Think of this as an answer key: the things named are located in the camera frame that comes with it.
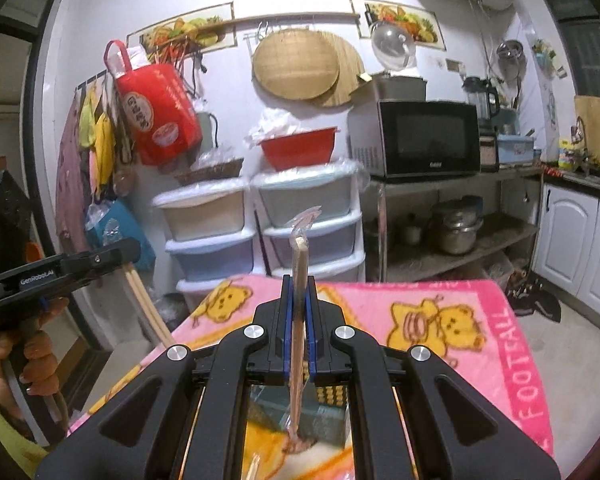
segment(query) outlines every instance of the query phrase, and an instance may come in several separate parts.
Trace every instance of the metal pivot bolt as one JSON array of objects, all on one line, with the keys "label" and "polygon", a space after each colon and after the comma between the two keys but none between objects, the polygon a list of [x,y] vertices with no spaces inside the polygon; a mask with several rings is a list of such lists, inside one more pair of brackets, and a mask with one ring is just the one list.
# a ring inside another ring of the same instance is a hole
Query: metal pivot bolt
[{"label": "metal pivot bolt", "polygon": [[167,350],[167,357],[172,361],[182,361],[187,356],[187,348],[182,345],[172,346]]},{"label": "metal pivot bolt", "polygon": [[351,339],[356,333],[350,326],[342,325],[337,327],[336,336],[340,339]]},{"label": "metal pivot bolt", "polygon": [[411,357],[416,361],[426,361],[431,357],[431,350],[426,346],[416,346],[411,349]]},{"label": "metal pivot bolt", "polygon": [[249,325],[244,329],[244,335],[250,339],[257,339],[264,334],[264,329],[260,325]]}]

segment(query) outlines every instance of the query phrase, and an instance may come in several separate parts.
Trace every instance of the wooden stick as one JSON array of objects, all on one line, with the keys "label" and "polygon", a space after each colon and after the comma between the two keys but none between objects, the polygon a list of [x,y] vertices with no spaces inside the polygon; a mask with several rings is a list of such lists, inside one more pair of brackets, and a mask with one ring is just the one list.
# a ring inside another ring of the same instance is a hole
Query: wooden stick
[{"label": "wooden stick", "polygon": [[142,283],[140,276],[138,276],[136,268],[133,266],[133,264],[126,264],[123,269],[131,291],[136,297],[136,300],[138,301],[140,308],[149,321],[149,324],[154,329],[154,332],[158,335],[161,343],[165,348],[175,344],[175,339],[160,317],[160,313],[158,313],[156,310],[154,302],[151,300],[149,294],[144,288],[144,284]]},{"label": "wooden stick", "polygon": [[[319,20],[328,18],[330,20],[359,20],[360,15],[357,12],[285,12],[282,14],[261,14],[260,16],[248,16],[246,18],[236,18],[234,20],[226,20],[225,22],[212,23],[210,25],[202,25],[197,27],[198,33],[206,32],[208,30],[224,30],[229,27],[235,27],[236,25],[244,25],[246,23],[266,22],[266,21],[285,21],[285,20]],[[173,41],[181,40],[186,36],[185,34],[179,34],[174,36],[170,40],[163,41],[157,44],[154,49],[158,50],[164,46],[167,46]]]}]

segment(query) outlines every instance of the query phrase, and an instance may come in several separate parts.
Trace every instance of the wooden cutting board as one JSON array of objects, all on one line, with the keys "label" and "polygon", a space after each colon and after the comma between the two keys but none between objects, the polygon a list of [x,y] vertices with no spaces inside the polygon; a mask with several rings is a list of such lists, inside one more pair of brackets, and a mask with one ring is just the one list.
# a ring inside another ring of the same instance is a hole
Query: wooden cutting board
[{"label": "wooden cutting board", "polygon": [[319,32],[288,28],[260,42],[253,54],[253,73],[273,95],[308,100],[334,85],[340,65],[335,49]]},{"label": "wooden cutting board", "polygon": [[576,116],[582,118],[589,154],[600,164],[600,97],[576,95]]},{"label": "wooden cutting board", "polygon": [[358,51],[349,41],[343,40],[332,32],[320,32],[320,35],[329,42],[338,55],[340,75],[335,85],[324,94],[319,95],[309,102],[316,106],[340,106],[350,101],[349,94],[358,88],[358,74],[365,71],[365,65]]}]

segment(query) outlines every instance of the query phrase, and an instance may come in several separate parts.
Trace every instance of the yellow-green sleeve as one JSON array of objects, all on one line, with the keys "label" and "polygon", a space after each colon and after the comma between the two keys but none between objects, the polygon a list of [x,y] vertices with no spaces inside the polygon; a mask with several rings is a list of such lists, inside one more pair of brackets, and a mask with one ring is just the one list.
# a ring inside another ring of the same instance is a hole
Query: yellow-green sleeve
[{"label": "yellow-green sleeve", "polygon": [[9,456],[29,477],[33,475],[46,451],[19,434],[0,414],[0,442]]}]

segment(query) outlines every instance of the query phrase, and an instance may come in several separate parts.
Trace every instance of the pink tablecloth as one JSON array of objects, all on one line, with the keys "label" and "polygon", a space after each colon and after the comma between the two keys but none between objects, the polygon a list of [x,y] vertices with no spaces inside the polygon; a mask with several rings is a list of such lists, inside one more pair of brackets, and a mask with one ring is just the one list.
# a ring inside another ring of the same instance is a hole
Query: pink tablecloth
[{"label": "pink tablecloth", "polygon": [[[191,349],[214,344],[251,322],[259,304],[279,297],[280,285],[281,280],[263,276],[226,280],[173,336]],[[319,283],[318,296],[341,306],[348,324],[369,332],[381,344],[401,350],[416,343],[430,347],[540,447],[553,453],[540,375],[496,283]],[[71,431],[163,351],[162,347],[152,351]],[[245,463],[249,453],[258,452],[267,458],[262,461],[258,480],[344,480],[352,472],[350,447],[343,450],[318,444],[300,455],[286,455],[281,451],[282,434],[263,431],[250,425],[245,449]]]}]

